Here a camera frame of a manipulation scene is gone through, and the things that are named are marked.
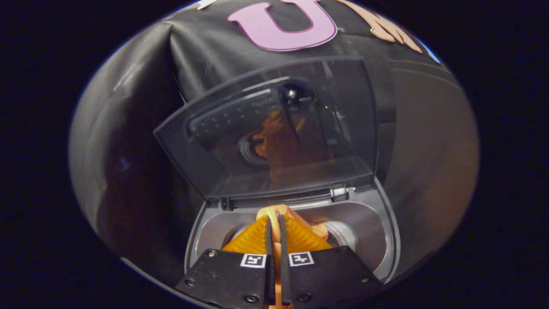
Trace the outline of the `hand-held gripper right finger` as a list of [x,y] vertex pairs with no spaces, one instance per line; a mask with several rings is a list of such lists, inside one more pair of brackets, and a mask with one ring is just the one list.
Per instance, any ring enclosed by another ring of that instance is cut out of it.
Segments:
[[284,306],[354,306],[383,283],[347,245],[333,247],[308,227],[279,215]]

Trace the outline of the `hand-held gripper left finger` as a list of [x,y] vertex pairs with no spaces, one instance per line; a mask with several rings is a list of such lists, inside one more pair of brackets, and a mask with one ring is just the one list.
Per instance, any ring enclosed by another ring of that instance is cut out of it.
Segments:
[[221,250],[205,250],[176,289],[211,306],[275,304],[275,263],[269,217],[255,221]]

